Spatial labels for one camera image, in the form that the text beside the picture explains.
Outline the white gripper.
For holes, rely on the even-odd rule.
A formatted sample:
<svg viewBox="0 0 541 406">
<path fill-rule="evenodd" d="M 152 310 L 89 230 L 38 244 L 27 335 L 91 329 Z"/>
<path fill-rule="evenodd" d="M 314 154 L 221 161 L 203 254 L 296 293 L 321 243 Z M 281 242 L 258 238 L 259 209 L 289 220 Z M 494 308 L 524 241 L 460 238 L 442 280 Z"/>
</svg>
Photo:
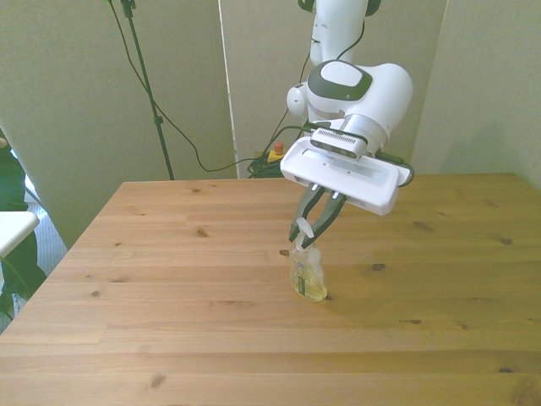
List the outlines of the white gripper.
<svg viewBox="0 0 541 406">
<path fill-rule="evenodd" d="M 298 236 L 297 220 L 308 218 L 309 212 L 325 193 L 332 193 L 321 216 L 312 226 L 313 237 L 304 237 L 302 246 L 310 246 L 338 217 L 346 201 L 380 216 L 392 211 L 398 187 L 409 176 L 409 169 L 389 162 L 362 156 L 353 160 L 321 150 L 310 138 L 297 140 L 281 160 L 284 177 L 298 184 L 309 185 L 298 203 L 292 220 L 289 241 Z"/>
</svg>

